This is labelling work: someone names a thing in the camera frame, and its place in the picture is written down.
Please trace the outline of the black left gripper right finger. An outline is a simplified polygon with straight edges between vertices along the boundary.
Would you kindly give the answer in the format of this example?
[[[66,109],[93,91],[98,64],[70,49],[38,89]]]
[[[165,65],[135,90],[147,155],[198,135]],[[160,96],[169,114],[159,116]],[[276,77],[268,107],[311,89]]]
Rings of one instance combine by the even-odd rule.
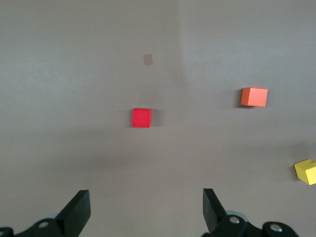
[[[252,225],[235,212],[227,213],[213,189],[203,190],[203,217],[208,228],[204,237],[297,237],[281,222],[266,222],[262,228]]]

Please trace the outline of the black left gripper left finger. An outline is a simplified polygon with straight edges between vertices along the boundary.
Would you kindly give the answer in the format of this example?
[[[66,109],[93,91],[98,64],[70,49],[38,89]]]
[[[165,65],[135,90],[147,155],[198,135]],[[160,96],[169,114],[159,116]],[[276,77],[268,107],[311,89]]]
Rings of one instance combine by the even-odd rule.
[[[45,218],[15,234],[1,227],[2,237],[78,237],[89,220],[89,191],[80,190],[54,218]]]

